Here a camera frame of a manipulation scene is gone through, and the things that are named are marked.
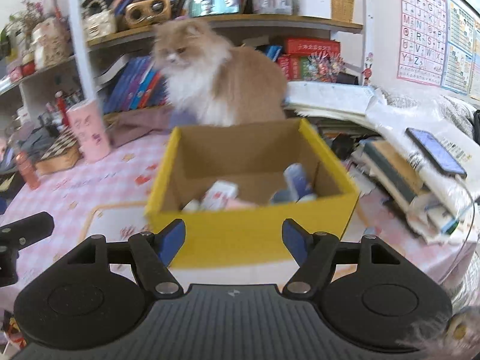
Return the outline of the blue packet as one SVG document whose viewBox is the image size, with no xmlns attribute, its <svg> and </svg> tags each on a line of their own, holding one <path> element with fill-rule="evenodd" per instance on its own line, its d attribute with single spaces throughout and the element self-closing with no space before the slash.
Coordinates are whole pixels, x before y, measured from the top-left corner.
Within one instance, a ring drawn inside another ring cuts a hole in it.
<svg viewBox="0 0 480 360">
<path fill-rule="evenodd" d="M 289 204 L 295 203 L 295 199 L 292 197 L 291 192 L 289 189 L 280 189 L 272 194 L 270 197 L 269 204 L 270 205 L 280 205 L 280 204 Z"/>
</svg>

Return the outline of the white red staple box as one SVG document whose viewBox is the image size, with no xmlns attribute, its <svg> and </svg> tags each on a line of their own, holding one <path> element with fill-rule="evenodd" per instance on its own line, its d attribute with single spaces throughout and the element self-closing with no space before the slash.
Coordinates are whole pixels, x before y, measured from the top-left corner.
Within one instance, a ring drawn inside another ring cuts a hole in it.
<svg viewBox="0 0 480 360">
<path fill-rule="evenodd" d="M 222 211 L 230 199 L 235 199 L 239 186 L 235 183 L 217 180 L 203 195 L 200 203 L 202 211 Z"/>
</svg>

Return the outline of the white blue roll in box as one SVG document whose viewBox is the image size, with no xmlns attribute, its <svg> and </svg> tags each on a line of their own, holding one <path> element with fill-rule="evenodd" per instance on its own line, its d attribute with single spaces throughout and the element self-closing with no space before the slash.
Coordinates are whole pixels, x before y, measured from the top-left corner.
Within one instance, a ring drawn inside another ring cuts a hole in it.
<svg viewBox="0 0 480 360">
<path fill-rule="evenodd" d="M 284 170 L 283 176 L 293 201 L 300 203 L 317 199 L 317 194 L 302 164 L 290 164 Z"/>
</svg>

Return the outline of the pink spray bottle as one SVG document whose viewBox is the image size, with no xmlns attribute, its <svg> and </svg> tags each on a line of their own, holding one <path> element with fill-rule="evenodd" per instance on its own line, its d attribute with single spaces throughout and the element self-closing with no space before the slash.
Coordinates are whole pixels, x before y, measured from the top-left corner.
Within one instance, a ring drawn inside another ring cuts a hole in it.
<svg viewBox="0 0 480 360">
<path fill-rule="evenodd" d="M 24 182 L 31 190 L 38 189 L 41 181 L 37 175 L 35 166 L 33 166 L 30 160 L 29 154 L 21 148 L 19 141 L 12 140 L 11 145 L 15 151 L 18 172 L 22 175 Z"/>
</svg>

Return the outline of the pink checkered tablecloth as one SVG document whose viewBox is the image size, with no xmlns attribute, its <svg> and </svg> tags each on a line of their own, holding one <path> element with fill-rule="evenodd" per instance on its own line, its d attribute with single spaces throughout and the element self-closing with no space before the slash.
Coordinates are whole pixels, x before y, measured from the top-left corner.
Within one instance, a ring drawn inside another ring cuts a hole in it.
<svg viewBox="0 0 480 360">
<path fill-rule="evenodd" d="M 1 309 L 12 311 L 23 287 L 63 257 L 93 230 L 136 233 L 145 227 L 144 206 L 168 137 L 151 134 L 113 150 L 97 163 L 79 162 L 65 172 L 41 178 L 38 189 L 24 186 L 1 216 L 6 225 L 38 212 L 55 221 L 51 236 L 20 251 L 17 283 L 1 288 Z M 479 256 L 474 244 L 425 244 L 386 203 L 389 195 L 365 173 L 349 167 L 360 187 L 360 200 L 343 236 L 356 242 L 365 233 L 380 238 L 436 280 L 455 269 L 444 284 L 456 306 L 471 302 L 479 282 Z"/>
</svg>

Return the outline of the wooden chess board box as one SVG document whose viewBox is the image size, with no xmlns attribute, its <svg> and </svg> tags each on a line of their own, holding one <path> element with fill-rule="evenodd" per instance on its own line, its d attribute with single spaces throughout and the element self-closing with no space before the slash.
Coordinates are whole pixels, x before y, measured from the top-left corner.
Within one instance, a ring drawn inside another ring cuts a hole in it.
<svg viewBox="0 0 480 360">
<path fill-rule="evenodd" d="M 36 162 L 35 167 L 41 175 L 49 175 L 73 168 L 80 158 L 77 138 L 70 128 L 66 128 Z"/>
</svg>

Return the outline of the yellow cardboard box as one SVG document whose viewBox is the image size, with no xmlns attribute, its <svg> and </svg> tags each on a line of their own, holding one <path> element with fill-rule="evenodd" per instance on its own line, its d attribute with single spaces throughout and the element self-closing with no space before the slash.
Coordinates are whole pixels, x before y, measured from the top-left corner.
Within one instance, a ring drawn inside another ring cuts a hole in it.
<svg viewBox="0 0 480 360">
<path fill-rule="evenodd" d="M 316 193 L 310 202 L 273 205 L 283 173 L 301 164 Z M 216 181 L 238 186 L 244 207 L 187 212 Z M 281 226 L 293 219 L 310 233 L 342 236 L 359 192 L 345 167 L 306 119 L 233 127 L 191 125 L 172 131 L 145 207 L 151 228 L 175 219 L 186 227 L 173 260 L 179 269 L 235 267 L 285 261 Z"/>
</svg>

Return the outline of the pink folded cloth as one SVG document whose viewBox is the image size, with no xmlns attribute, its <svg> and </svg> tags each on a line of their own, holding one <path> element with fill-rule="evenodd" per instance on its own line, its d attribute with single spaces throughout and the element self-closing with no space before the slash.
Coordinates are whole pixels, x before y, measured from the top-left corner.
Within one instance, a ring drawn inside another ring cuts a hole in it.
<svg viewBox="0 0 480 360">
<path fill-rule="evenodd" d="M 196 125 L 197 119 L 188 111 L 169 105 L 121 112 L 107 128 L 112 147 L 119 148 L 150 133 L 170 133 L 175 127 Z"/>
</svg>

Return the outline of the pink cartoon cylinder humidifier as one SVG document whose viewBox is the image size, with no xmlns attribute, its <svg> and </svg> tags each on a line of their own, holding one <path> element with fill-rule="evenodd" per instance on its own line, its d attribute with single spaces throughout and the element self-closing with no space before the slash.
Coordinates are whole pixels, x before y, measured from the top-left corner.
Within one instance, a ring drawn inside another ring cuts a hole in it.
<svg viewBox="0 0 480 360">
<path fill-rule="evenodd" d="M 97 100 L 84 100 L 70 107 L 67 117 L 86 162 L 95 163 L 109 155 L 110 141 Z"/>
</svg>

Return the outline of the stack of books and papers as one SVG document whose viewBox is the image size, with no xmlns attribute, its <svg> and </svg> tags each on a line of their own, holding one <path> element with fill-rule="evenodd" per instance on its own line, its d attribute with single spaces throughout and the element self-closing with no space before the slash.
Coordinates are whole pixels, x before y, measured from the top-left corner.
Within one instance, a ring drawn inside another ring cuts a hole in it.
<svg viewBox="0 0 480 360">
<path fill-rule="evenodd" d="M 361 141 L 354 154 L 427 243 L 479 240 L 479 144 L 470 105 L 435 94 L 410 97 L 381 88 L 292 81 L 286 107 L 300 116 L 348 120 L 377 133 Z M 406 128 L 432 133 L 467 177 L 441 175 Z"/>
</svg>

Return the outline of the black smartphone on books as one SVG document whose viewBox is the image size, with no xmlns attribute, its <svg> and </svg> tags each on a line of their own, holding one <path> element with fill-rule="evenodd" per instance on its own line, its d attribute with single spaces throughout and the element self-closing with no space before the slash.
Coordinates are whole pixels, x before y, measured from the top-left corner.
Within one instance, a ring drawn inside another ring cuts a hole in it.
<svg viewBox="0 0 480 360">
<path fill-rule="evenodd" d="M 432 133 L 412 127 L 407 127 L 405 132 L 441 175 L 467 177 L 465 169 Z"/>
</svg>

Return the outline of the row of colourful books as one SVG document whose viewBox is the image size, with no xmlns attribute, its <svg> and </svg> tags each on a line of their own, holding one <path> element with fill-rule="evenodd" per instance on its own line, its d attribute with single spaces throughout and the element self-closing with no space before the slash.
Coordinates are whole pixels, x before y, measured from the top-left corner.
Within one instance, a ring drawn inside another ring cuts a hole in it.
<svg viewBox="0 0 480 360">
<path fill-rule="evenodd" d="M 164 105 L 165 80 L 151 56 L 134 57 L 120 71 L 113 90 L 103 103 L 103 113 L 136 111 Z"/>
</svg>

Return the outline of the red game box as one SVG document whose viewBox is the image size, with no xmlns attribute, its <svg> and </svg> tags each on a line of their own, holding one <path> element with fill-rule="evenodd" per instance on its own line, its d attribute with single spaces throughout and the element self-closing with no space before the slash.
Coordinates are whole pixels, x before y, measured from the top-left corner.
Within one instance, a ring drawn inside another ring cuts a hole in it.
<svg viewBox="0 0 480 360">
<path fill-rule="evenodd" d="M 340 55 L 341 45 L 338 41 L 329 39 L 288 37 L 284 40 L 284 50 L 287 55 L 309 56 L 318 55 Z"/>
</svg>

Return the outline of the gold retro radio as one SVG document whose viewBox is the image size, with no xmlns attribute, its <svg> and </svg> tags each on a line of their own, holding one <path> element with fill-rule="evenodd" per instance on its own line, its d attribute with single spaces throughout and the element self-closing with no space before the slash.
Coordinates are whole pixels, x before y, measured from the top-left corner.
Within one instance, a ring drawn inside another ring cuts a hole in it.
<svg viewBox="0 0 480 360">
<path fill-rule="evenodd" d="M 160 24 L 172 16 L 170 0 L 133 2 L 125 9 L 124 19 L 129 29 Z"/>
</svg>

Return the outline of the smartphone showing video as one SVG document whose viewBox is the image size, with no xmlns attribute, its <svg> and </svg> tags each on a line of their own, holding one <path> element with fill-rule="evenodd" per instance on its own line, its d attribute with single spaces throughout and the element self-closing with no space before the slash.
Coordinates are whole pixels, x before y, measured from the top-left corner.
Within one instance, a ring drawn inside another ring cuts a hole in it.
<svg viewBox="0 0 480 360">
<path fill-rule="evenodd" d="M 189 6 L 189 17 L 219 16 L 238 14 L 239 0 L 192 0 Z"/>
</svg>

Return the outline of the alphabet wall poster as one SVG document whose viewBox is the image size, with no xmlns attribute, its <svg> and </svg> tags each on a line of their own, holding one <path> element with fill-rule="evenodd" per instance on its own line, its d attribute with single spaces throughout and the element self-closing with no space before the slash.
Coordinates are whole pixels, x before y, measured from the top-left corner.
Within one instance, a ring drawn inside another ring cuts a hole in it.
<svg viewBox="0 0 480 360">
<path fill-rule="evenodd" d="M 397 77 L 439 87 L 447 43 L 447 0 L 400 0 Z"/>
</svg>

